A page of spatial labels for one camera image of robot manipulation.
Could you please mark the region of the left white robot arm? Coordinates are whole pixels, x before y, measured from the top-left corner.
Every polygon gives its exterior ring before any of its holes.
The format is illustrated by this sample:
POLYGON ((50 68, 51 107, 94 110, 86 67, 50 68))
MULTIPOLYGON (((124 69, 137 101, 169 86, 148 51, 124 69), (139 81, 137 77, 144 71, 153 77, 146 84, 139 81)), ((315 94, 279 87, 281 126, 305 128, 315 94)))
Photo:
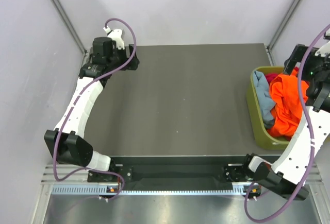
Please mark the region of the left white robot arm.
POLYGON ((91 48, 90 63, 79 72, 75 92, 63 117, 53 130, 46 130, 45 143, 53 157, 53 174, 59 177, 57 164, 78 166, 78 170, 92 170, 106 181, 117 175, 116 166, 111 157, 95 151, 85 139, 85 128, 92 108, 104 90, 111 75, 119 70, 135 71, 139 60, 136 56, 137 45, 129 45, 130 55, 125 47, 113 37, 95 38, 91 48))

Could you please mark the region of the orange t shirt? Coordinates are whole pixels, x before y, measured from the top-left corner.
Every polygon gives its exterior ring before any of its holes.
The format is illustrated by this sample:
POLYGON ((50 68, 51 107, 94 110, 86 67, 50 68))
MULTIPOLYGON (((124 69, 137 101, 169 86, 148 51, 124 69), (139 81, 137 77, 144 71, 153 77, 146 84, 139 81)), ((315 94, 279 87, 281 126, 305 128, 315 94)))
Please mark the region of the orange t shirt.
POLYGON ((269 92, 275 102, 271 110, 275 123, 268 133, 272 137, 290 138, 296 132, 303 113, 298 94, 298 71, 277 75, 270 82, 269 92))

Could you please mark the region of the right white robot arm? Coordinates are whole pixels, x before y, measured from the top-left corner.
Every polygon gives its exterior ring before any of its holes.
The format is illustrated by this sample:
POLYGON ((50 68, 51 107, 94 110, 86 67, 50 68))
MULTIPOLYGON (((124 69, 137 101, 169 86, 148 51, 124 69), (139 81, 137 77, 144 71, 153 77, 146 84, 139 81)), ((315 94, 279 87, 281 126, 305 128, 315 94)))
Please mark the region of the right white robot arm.
POLYGON ((306 111, 282 155, 274 162, 247 154, 242 165, 226 165, 227 181, 256 182, 271 192, 292 200, 304 200, 303 187, 315 155, 329 135, 329 44, 309 48, 298 44, 283 70, 285 75, 300 63, 301 78, 309 82, 306 111))

